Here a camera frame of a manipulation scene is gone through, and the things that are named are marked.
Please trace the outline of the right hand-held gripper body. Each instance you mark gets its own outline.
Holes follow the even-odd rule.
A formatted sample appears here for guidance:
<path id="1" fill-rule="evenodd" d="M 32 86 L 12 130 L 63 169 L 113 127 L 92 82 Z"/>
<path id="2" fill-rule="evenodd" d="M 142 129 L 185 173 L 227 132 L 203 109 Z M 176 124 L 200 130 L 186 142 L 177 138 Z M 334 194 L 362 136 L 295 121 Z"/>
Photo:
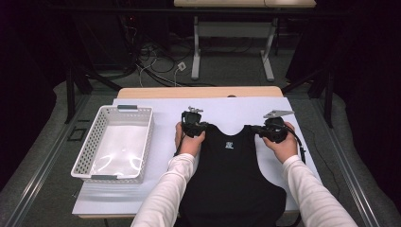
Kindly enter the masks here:
<path id="1" fill-rule="evenodd" d="M 293 133 L 293 130 L 288 127 L 283 119 L 283 116 L 293 114 L 293 111 L 272 110 L 264 115 L 265 122 L 262 127 L 262 136 L 267 137 L 274 143 L 284 141 L 288 133 Z"/>

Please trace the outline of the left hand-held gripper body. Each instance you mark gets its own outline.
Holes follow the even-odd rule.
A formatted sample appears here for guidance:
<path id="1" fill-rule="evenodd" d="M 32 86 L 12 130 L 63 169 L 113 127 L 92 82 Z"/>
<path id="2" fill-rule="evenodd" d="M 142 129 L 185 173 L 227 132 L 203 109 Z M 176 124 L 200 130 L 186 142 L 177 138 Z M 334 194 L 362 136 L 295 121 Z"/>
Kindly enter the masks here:
<path id="1" fill-rule="evenodd" d="M 207 122 L 201 122 L 201 109 L 189 106 L 182 112 L 183 133 L 191 138 L 200 136 L 208 127 Z"/>

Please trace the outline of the black sleeveless shirt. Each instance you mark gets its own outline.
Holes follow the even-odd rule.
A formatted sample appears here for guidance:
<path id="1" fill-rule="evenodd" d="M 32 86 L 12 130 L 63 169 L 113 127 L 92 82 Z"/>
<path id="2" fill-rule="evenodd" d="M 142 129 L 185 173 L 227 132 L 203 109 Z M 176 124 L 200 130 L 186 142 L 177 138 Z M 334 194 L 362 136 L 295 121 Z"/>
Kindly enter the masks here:
<path id="1" fill-rule="evenodd" d="M 263 176 L 250 126 L 227 135 L 210 125 L 179 214 L 183 227 L 276 227 L 286 198 Z"/>

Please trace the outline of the white perforated plastic basket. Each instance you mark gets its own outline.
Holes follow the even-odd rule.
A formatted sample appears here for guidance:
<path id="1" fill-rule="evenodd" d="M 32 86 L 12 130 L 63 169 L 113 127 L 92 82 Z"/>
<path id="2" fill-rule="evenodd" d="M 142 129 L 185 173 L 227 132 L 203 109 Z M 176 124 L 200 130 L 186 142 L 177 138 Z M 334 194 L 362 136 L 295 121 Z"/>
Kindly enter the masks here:
<path id="1" fill-rule="evenodd" d="M 153 125 L 150 107 L 100 107 L 71 175 L 93 183 L 141 183 Z"/>

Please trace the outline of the person's right hand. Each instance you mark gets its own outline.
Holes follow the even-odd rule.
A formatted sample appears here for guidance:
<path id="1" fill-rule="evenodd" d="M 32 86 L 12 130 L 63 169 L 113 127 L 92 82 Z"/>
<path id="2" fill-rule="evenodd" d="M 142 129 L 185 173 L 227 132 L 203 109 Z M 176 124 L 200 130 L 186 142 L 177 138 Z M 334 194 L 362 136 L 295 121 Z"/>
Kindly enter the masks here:
<path id="1" fill-rule="evenodd" d="M 286 139 L 281 143 L 274 143 L 267 137 L 263 137 L 263 141 L 265 145 L 273 151 L 275 157 L 281 164 L 283 164 L 288 158 L 298 154 L 298 142 L 290 132 Z"/>

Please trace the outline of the person's left hand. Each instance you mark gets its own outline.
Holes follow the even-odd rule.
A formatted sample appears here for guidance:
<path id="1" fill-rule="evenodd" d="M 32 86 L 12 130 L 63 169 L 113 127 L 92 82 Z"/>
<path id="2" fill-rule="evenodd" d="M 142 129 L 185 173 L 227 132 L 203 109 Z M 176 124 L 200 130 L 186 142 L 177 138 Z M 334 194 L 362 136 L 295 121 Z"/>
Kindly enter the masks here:
<path id="1" fill-rule="evenodd" d="M 203 131 L 200 136 L 195 136 L 193 138 L 185 135 L 183 133 L 182 125 L 178 122 L 175 126 L 175 146 L 176 155 L 179 154 L 190 154 L 196 157 L 201 149 L 201 143 L 205 138 L 205 132 Z"/>

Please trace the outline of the white table cover sheet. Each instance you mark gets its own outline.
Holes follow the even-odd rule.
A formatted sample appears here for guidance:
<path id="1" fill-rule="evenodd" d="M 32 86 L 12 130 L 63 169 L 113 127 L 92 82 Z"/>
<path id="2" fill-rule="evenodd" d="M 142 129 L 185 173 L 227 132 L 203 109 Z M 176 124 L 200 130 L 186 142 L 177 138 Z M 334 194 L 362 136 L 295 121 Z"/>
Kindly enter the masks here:
<path id="1" fill-rule="evenodd" d="M 136 105 L 153 110 L 144 179 L 141 183 L 93 183 L 83 181 L 72 213 L 81 218 L 132 217 L 149 191 L 166 172 L 174 153 L 175 125 L 188 107 L 201 109 L 201 119 L 232 135 L 245 125 L 261 125 L 272 110 L 293 111 L 283 119 L 298 127 L 302 111 L 285 97 L 214 97 L 214 98 L 117 98 L 111 106 Z"/>

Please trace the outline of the black metal stand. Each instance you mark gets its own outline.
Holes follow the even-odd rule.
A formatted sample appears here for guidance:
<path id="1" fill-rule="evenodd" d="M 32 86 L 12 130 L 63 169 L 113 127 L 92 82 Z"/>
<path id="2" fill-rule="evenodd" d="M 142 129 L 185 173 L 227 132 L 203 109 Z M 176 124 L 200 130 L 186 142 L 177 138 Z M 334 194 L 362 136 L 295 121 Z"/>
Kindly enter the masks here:
<path id="1" fill-rule="evenodd" d="M 318 68 L 314 72 L 290 82 L 287 86 L 281 89 L 281 92 L 286 94 L 310 80 L 312 81 L 312 85 L 307 92 L 308 96 L 310 98 L 319 98 L 321 94 L 324 94 L 323 119 L 327 126 L 332 129 L 334 75 L 331 73 L 331 67 L 329 65 Z"/>
<path id="2" fill-rule="evenodd" d="M 89 79 L 94 79 L 107 87 L 120 91 L 122 87 L 105 77 L 99 75 L 95 70 L 91 70 L 83 65 L 71 64 L 65 73 L 66 96 L 67 96 L 67 116 L 65 123 L 68 124 L 76 114 L 75 88 L 78 88 L 83 94 L 89 95 L 93 92 L 93 87 Z"/>

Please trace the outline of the white-legged desk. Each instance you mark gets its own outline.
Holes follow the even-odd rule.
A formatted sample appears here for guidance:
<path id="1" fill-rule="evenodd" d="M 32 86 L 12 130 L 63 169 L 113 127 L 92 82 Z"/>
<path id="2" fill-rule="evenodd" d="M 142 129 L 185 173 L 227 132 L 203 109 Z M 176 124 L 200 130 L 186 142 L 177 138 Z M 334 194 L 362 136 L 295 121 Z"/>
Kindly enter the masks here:
<path id="1" fill-rule="evenodd" d="M 174 0 L 175 7 L 188 8 L 261 8 L 261 9 L 313 9 L 315 0 Z M 200 22 L 194 17 L 194 56 L 192 79 L 200 77 L 201 48 L 200 37 L 247 37 L 266 38 L 266 46 L 260 51 L 261 61 L 267 81 L 274 81 L 269 53 L 278 20 L 271 22 Z"/>

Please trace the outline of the dark curtain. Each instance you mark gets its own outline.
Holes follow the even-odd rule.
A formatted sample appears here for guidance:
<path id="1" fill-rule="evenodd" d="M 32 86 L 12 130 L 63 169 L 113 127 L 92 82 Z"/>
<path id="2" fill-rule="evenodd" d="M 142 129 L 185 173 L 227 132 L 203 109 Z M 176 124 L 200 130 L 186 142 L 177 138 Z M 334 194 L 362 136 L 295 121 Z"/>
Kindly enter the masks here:
<path id="1" fill-rule="evenodd" d="M 52 114 L 63 73 L 37 0 L 0 0 L 0 191 Z"/>
<path id="2" fill-rule="evenodd" d="M 346 104 L 354 146 L 379 188 L 401 212 L 401 0 L 315 0 L 317 10 L 349 10 L 347 20 L 311 20 L 286 78 L 295 82 L 351 41 L 331 74 Z"/>

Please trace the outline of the aluminium floor rail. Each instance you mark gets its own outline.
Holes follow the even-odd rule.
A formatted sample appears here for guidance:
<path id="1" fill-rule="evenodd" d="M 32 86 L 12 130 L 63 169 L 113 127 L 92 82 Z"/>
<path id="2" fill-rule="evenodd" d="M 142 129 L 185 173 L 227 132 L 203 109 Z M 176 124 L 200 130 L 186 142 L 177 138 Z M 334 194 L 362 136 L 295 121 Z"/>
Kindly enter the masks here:
<path id="1" fill-rule="evenodd" d="M 335 131 L 328 126 L 323 117 L 323 105 L 318 99 L 311 99 L 312 106 L 315 112 L 319 115 L 319 121 L 323 125 L 325 133 L 330 138 L 334 147 L 335 157 L 340 168 L 341 174 L 347 183 L 347 187 L 353 197 L 354 203 L 363 219 L 366 227 L 381 227 L 379 221 L 372 209 L 371 204 L 368 202 L 367 195 L 363 191 L 362 186 L 357 180 L 357 175 L 351 167 L 349 161 L 345 156 L 344 149 L 340 144 L 340 140 L 335 134 Z"/>
<path id="2" fill-rule="evenodd" d="M 19 227 L 30 205 L 41 190 L 73 123 L 85 108 L 90 95 L 78 97 L 76 113 L 67 118 L 66 100 L 57 99 L 56 106 L 22 163 L 0 192 L 0 227 Z"/>

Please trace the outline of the black floor socket frame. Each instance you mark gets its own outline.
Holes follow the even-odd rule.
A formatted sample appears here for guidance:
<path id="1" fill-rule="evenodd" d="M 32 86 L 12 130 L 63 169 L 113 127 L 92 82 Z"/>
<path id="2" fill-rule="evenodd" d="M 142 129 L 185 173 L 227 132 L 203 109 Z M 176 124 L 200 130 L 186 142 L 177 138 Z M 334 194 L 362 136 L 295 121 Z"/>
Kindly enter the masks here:
<path id="1" fill-rule="evenodd" d="M 74 127 L 70 134 L 67 137 L 68 141 L 81 141 L 85 136 L 86 129 L 85 128 L 77 128 Z"/>

